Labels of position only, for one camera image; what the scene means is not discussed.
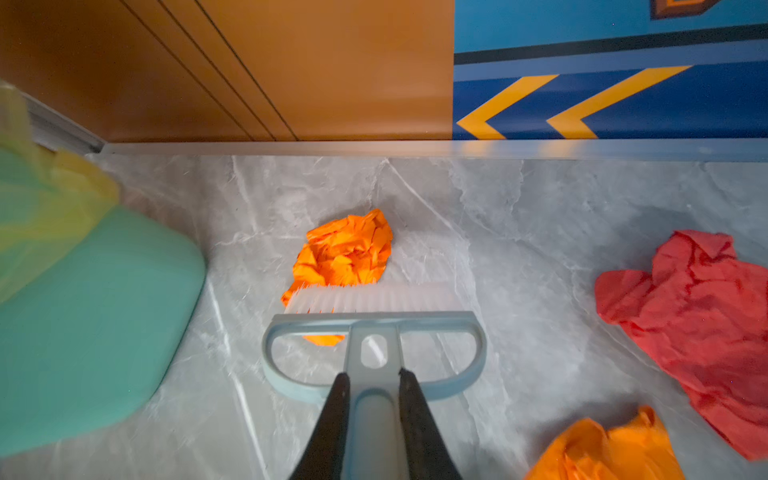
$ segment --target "gray marble floor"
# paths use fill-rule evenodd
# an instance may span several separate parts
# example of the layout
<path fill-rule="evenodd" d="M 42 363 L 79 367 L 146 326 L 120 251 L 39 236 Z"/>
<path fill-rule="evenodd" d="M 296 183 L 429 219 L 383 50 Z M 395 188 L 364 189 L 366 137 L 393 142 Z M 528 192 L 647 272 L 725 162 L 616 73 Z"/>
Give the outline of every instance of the gray marble floor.
<path fill-rule="evenodd" d="M 124 203 L 195 239 L 209 273 L 154 398 L 125 422 L 7 458 L 2 480 L 287 478 L 319 407 L 277 395 L 260 338 L 311 228 L 383 210 L 394 231 L 382 281 L 447 281 L 490 339 L 481 379 L 431 407 L 465 478 L 520 479 L 584 416 L 619 425 L 637 405 L 667 426 L 688 478 L 768 478 L 595 313 L 605 270 L 650 268 L 674 229 L 723 231 L 768 265 L 768 164 L 445 161 L 330 157 L 94 158 Z M 466 361 L 464 339 L 406 340 L 421 379 Z M 327 381 L 342 349 L 277 347 Z"/>

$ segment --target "red rag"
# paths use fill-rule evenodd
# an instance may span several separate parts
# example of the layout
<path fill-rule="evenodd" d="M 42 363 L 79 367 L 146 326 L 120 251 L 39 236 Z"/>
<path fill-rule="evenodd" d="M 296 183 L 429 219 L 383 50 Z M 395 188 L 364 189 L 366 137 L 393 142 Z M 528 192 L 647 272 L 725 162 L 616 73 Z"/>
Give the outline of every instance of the red rag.
<path fill-rule="evenodd" d="M 650 274 L 603 273 L 594 295 L 726 442 L 768 458 L 767 269 L 737 260 L 730 235 L 676 231 Z"/>

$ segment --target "orange paper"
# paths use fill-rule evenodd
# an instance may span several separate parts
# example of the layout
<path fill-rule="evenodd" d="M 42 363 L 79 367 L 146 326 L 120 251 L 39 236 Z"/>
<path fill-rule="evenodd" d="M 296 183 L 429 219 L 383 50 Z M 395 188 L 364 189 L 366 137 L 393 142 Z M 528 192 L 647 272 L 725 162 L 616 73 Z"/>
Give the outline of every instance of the orange paper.
<path fill-rule="evenodd" d="M 643 406 L 626 425 L 608 430 L 591 419 L 557 437 L 525 480 L 684 480 L 667 430 Z"/>
<path fill-rule="evenodd" d="M 349 215 L 306 234 L 307 243 L 293 265 L 293 285 L 283 294 L 286 306 L 307 285 L 357 285 L 379 281 L 392 252 L 392 229 L 378 208 L 364 217 Z M 305 336 L 320 346 L 334 346 L 343 335 Z"/>

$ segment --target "brush head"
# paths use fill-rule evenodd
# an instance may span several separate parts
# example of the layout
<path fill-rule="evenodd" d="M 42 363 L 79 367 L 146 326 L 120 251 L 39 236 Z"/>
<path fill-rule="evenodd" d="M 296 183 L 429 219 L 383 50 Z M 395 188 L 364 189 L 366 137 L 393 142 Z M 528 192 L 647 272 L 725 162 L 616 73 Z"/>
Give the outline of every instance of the brush head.
<path fill-rule="evenodd" d="M 285 313 L 453 312 L 464 310 L 446 283 L 307 286 L 291 297 Z"/>

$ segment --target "yellow chevron arrow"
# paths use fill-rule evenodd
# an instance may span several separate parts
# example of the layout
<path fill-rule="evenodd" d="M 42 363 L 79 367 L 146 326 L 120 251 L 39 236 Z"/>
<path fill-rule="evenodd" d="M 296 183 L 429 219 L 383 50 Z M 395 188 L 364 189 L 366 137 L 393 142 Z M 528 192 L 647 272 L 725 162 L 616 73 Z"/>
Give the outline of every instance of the yellow chevron arrow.
<path fill-rule="evenodd" d="M 496 131 L 491 125 L 488 125 L 488 120 L 502 113 L 522 98 L 527 97 L 530 93 L 537 91 L 555 77 L 557 75 L 519 78 L 515 83 L 496 94 L 491 100 L 486 101 L 466 117 L 457 121 L 456 124 L 475 135 L 479 140 L 506 140 L 504 135 Z"/>
<path fill-rule="evenodd" d="M 646 68 L 620 81 L 616 85 L 606 88 L 599 94 L 589 97 L 580 104 L 576 104 L 566 111 L 555 115 L 547 120 L 547 123 L 565 138 L 597 138 L 598 136 L 581 121 L 583 118 L 616 104 L 639 91 L 667 80 L 669 77 L 677 75 L 691 66 Z"/>

